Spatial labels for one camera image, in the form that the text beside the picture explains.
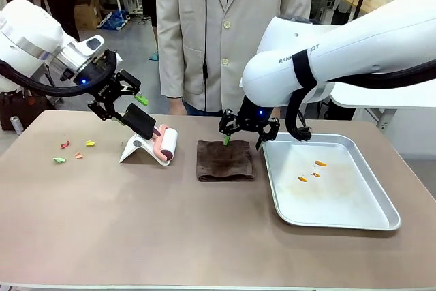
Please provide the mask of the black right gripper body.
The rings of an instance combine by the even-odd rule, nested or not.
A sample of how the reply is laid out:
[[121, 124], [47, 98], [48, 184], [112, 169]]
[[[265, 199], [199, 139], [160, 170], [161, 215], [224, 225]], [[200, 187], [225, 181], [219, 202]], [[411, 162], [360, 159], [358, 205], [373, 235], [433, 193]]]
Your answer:
[[238, 125], [242, 129], [262, 129], [269, 123], [272, 107], [261, 107], [244, 97], [238, 112]]

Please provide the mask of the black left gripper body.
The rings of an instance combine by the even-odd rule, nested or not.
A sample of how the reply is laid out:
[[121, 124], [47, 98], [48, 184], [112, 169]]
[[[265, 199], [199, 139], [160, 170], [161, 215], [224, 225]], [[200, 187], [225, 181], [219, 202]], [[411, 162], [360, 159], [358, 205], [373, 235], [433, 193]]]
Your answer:
[[73, 82], [77, 85], [74, 96], [89, 94], [97, 101], [115, 101], [119, 98], [116, 64], [88, 64]]

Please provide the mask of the person's right hand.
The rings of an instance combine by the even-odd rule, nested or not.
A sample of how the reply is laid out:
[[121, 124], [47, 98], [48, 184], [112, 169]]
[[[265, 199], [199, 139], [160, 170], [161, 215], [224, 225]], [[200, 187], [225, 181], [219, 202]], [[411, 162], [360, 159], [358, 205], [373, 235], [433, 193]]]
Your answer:
[[169, 98], [168, 101], [171, 115], [187, 115], [182, 98]]

